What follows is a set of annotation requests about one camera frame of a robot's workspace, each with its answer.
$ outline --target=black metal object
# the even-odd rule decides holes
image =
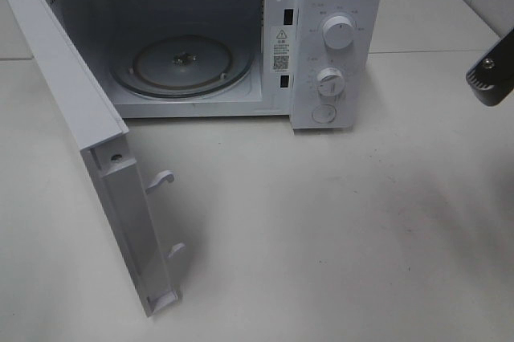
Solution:
[[[514,29],[466,74],[476,97],[487,106],[499,104],[514,88]]]

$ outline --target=round button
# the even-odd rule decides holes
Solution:
[[[322,69],[316,78],[318,80],[318,92],[325,97],[334,97],[341,94],[346,86],[345,77],[335,67]]]
[[[332,105],[319,105],[312,111],[312,119],[320,124],[334,121],[337,111]]]
[[[327,47],[344,49],[353,41],[354,23],[345,15],[335,15],[323,25],[323,39]]]

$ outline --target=control panel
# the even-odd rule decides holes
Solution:
[[[379,1],[303,0],[293,128],[346,128],[353,124]]]

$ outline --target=qr code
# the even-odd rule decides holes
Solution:
[[[286,71],[289,67],[288,55],[274,55],[273,56],[273,70]]]

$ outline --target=power level knob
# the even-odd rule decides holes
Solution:
[[[344,49],[353,41],[353,20],[345,15],[334,15],[323,24],[323,39],[327,47]]]
[[[346,80],[341,71],[335,67],[322,69],[318,76],[318,92],[322,96],[334,97],[342,93],[346,86]]]

